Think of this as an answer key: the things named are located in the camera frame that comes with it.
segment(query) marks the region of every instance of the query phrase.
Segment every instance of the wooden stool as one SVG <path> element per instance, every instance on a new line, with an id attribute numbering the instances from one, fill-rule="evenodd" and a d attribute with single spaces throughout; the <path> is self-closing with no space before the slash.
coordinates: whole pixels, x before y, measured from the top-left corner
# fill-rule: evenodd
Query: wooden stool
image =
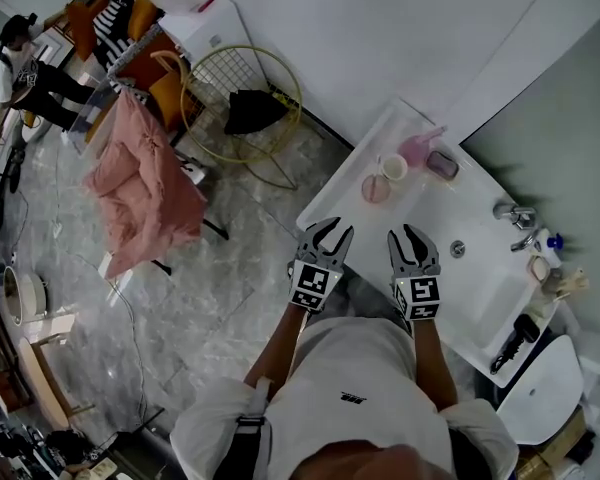
<path id="1" fill-rule="evenodd" d="M 55 430 L 70 428 L 69 418 L 95 407 L 93 404 L 72 407 L 58 386 L 44 357 L 42 346 L 57 341 L 63 336 L 63 334 L 54 334 L 35 343 L 29 343 L 22 338 L 18 344 L 20 366 L 24 370 L 43 415 Z"/>

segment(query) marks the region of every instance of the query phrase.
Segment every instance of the pink bottle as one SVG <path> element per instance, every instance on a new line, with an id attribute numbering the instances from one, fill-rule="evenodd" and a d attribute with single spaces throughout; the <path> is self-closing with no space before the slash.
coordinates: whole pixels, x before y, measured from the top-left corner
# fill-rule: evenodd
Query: pink bottle
<path id="1" fill-rule="evenodd" d="M 447 131 L 446 126 L 440 126 L 421 135 L 413 135 L 398 147 L 398 154 L 402 156 L 409 167 L 422 167 L 429 156 L 429 142 Z"/>

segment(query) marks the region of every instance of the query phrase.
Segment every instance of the white sink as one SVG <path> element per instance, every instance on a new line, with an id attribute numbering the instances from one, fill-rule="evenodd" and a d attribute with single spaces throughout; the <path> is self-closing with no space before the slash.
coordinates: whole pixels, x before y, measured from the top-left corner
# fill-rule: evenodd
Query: white sink
<path id="1" fill-rule="evenodd" d="M 509 320 L 520 314 L 535 290 L 525 270 L 529 254 L 510 251 L 517 239 L 515 229 L 494 219 L 493 196 L 468 169 L 461 169 L 449 185 L 421 176 L 424 190 L 414 204 L 405 201 L 404 211 L 398 208 L 392 226 L 408 222 L 438 247 L 444 302 L 436 319 L 440 331 L 463 336 L 480 349 L 493 349 L 495 355 L 513 327 Z M 460 258 L 450 252 L 455 240 L 465 246 Z"/>
<path id="2" fill-rule="evenodd" d="M 305 229 L 331 216 L 342 218 L 324 241 L 334 247 L 341 233 L 353 225 L 355 236 L 346 263 L 387 297 L 392 269 L 387 232 L 409 223 L 436 244 L 442 273 L 442 304 L 436 317 L 441 339 L 499 386 L 506 385 L 533 348 L 525 344 L 497 375 L 489 374 L 491 361 L 513 331 L 513 323 L 528 304 L 537 283 L 526 271 L 529 251 L 513 253 L 512 243 L 523 232 L 493 217 L 494 205 L 507 194 L 459 146 L 439 141 L 460 166 L 451 183 L 423 170 L 410 170 L 392 185 L 387 201 L 370 205 L 360 194 L 362 180 L 375 170 L 379 154 L 395 152 L 410 135 L 423 130 L 420 116 L 394 103 L 358 145 L 327 185 L 298 217 Z M 399 237 L 406 254 L 409 242 Z M 452 242 L 464 243 L 460 258 L 451 256 Z"/>

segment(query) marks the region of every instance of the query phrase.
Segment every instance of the pink blanket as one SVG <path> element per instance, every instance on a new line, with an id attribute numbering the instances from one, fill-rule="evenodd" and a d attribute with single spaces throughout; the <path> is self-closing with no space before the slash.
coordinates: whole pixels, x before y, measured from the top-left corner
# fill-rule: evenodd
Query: pink blanket
<path id="1" fill-rule="evenodd" d="M 167 136 L 128 91 L 109 143 L 83 181 L 100 203 L 113 259 L 106 277 L 200 236 L 206 199 L 180 169 Z"/>

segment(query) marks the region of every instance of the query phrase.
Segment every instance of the white cup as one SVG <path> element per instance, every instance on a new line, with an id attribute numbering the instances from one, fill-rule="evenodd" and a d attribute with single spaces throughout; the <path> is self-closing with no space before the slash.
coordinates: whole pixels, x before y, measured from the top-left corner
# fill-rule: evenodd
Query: white cup
<path id="1" fill-rule="evenodd" d="M 398 154 L 392 154 L 382 160 L 382 174 L 390 181 L 400 181 L 407 175 L 407 161 Z"/>

